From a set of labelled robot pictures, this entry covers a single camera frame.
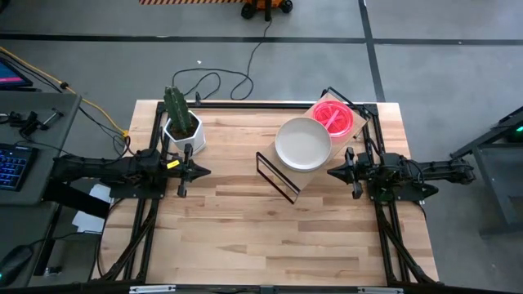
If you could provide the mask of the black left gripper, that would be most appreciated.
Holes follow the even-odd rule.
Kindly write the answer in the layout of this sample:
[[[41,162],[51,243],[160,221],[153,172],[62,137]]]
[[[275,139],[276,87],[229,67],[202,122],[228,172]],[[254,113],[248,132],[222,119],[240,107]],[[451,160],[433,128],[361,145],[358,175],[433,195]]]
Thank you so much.
[[[210,170],[205,167],[201,167],[196,163],[191,163],[190,160],[193,153],[193,147],[191,144],[185,144],[183,157],[173,155],[169,160],[166,161],[165,167],[169,178],[177,178],[180,183],[177,188],[177,196],[185,198],[187,195],[186,184],[190,182],[189,175],[191,168],[194,174],[191,175],[191,180],[199,179],[203,176],[211,174]]]

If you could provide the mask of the wooden shelf with black legs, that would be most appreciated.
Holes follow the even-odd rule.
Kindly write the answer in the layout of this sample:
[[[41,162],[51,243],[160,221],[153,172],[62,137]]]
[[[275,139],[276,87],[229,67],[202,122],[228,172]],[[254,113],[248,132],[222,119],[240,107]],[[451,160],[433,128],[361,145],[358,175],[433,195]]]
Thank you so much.
[[[257,173],[290,203],[370,120],[363,105],[332,87],[304,114],[279,127],[273,143],[256,152]]]

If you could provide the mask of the white faceted plant pot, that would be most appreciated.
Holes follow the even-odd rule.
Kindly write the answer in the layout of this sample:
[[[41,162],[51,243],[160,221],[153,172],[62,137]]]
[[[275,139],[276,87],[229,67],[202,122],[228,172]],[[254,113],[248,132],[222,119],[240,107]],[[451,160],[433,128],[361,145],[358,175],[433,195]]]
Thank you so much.
[[[203,123],[192,111],[189,111],[191,121],[195,125],[195,130],[189,136],[178,139],[171,131],[173,126],[172,120],[169,118],[163,128],[163,133],[174,143],[174,145],[181,151],[184,150],[186,144],[190,144],[193,149],[193,154],[202,151],[206,145],[204,135]]]

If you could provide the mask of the green cactus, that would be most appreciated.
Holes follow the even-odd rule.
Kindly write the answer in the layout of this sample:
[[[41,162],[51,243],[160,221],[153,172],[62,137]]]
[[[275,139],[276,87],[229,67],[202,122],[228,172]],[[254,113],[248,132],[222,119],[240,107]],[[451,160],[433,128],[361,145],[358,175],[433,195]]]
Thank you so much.
[[[165,87],[163,99],[171,119],[172,134],[186,138],[190,134],[192,121],[184,95],[177,87]]]

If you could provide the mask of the white paper sheet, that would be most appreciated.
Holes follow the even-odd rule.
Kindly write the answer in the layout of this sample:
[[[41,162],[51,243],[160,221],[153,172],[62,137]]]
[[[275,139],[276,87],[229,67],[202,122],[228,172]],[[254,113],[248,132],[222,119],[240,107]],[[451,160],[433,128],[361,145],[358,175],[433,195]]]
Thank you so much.
[[[110,197],[110,191],[110,187],[96,184],[92,187],[89,195],[111,206],[114,203],[114,199]],[[72,224],[77,227],[79,233],[101,234],[104,228],[105,218],[92,216],[86,212],[78,212],[73,218]]]

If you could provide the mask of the black flat panel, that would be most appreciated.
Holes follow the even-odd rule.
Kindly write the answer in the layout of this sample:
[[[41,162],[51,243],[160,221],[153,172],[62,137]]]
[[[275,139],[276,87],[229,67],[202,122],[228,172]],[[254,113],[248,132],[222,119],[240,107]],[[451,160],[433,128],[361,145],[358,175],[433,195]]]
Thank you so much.
[[[110,204],[77,190],[66,183],[51,180],[42,196],[43,201],[54,202],[73,208],[88,215],[105,219],[109,215]]]

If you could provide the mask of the grey desk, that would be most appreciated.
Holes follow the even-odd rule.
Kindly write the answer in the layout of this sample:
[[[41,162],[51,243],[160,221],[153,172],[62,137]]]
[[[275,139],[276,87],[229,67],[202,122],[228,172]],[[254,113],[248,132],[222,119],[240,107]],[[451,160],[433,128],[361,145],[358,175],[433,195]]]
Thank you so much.
[[[77,113],[81,98],[72,94],[50,92],[0,91],[0,113],[16,112],[27,115],[34,111],[43,122],[57,109],[63,117],[54,118],[46,131],[37,130],[30,146],[38,149],[37,157],[20,191],[0,189],[0,260],[19,245],[33,244],[33,255],[21,270],[12,287],[25,287],[32,278],[42,250],[42,238],[47,236],[59,206],[44,202],[53,158],[63,148]]]

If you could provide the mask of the black metal stand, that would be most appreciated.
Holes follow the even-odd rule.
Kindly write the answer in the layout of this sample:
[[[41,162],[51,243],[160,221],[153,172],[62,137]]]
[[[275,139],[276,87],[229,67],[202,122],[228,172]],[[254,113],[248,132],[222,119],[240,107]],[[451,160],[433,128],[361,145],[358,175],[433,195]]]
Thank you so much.
[[[523,233],[523,215],[514,201],[523,201],[523,106],[500,119],[483,135],[450,154],[451,158],[472,155],[494,197],[501,224],[483,229],[486,238],[501,234]]]

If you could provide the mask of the dark mat with striped edge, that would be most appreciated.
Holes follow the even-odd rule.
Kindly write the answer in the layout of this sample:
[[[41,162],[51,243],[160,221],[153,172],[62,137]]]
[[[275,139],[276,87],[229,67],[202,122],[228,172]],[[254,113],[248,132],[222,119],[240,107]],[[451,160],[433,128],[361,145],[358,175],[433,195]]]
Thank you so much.
[[[229,4],[247,0],[138,0],[140,5]]]

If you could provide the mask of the black clamp device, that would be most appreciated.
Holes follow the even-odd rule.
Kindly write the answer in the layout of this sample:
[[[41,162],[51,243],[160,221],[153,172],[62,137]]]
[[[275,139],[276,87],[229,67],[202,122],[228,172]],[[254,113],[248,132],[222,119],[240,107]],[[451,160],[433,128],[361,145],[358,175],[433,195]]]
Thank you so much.
[[[48,130],[54,121],[65,116],[56,108],[52,108],[51,110],[53,114],[43,122],[38,120],[38,115],[34,111],[31,111],[26,119],[23,119],[21,114],[10,112],[6,116],[6,120],[2,121],[2,123],[7,123],[10,127],[18,128],[19,134],[22,137],[29,137],[37,130]]]

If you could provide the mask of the black backlit keyboard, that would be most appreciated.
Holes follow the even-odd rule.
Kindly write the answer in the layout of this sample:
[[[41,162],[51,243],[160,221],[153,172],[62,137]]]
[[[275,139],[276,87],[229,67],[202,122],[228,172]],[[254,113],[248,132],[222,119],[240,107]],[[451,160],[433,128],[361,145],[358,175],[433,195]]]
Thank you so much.
[[[38,149],[0,144],[0,189],[20,191],[37,157]]]

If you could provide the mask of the black computer mouse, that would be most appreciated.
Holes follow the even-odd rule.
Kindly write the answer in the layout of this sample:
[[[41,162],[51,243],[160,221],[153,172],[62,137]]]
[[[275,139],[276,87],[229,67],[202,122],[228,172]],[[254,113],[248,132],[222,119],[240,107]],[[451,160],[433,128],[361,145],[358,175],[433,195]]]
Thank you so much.
[[[0,287],[12,284],[32,255],[33,249],[29,245],[19,245],[7,253],[0,260]]]

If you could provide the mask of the computer monitor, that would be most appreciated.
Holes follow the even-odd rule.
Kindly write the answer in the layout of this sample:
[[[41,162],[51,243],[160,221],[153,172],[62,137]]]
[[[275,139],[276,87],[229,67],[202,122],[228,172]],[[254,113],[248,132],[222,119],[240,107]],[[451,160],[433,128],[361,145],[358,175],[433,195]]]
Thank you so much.
[[[0,57],[0,89],[31,87],[33,82]]]

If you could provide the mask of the black aluminium table frame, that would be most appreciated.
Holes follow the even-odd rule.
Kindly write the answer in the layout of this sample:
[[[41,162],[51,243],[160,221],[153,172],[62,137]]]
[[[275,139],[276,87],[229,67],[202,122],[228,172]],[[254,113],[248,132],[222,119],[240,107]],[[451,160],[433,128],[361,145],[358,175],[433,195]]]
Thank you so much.
[[[386,282],[373,204],[325,172],[289,203],[256,170],[255,155],[299,116],[267,103],[196,109],[210,175],[185,198],[171,181],[160,201],[148,283],[350,286]]]

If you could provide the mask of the silver metal bracket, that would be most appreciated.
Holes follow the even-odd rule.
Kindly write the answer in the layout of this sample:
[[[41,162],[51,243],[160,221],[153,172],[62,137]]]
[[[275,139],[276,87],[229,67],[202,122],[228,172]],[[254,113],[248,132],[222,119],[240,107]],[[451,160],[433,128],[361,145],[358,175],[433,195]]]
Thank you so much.
[[[128,294],[169,294],[176,290],[176,285],[141,285],[130,287]]]
[[[358,294],[404,294],[404,290],[394,287],[358,287]]]

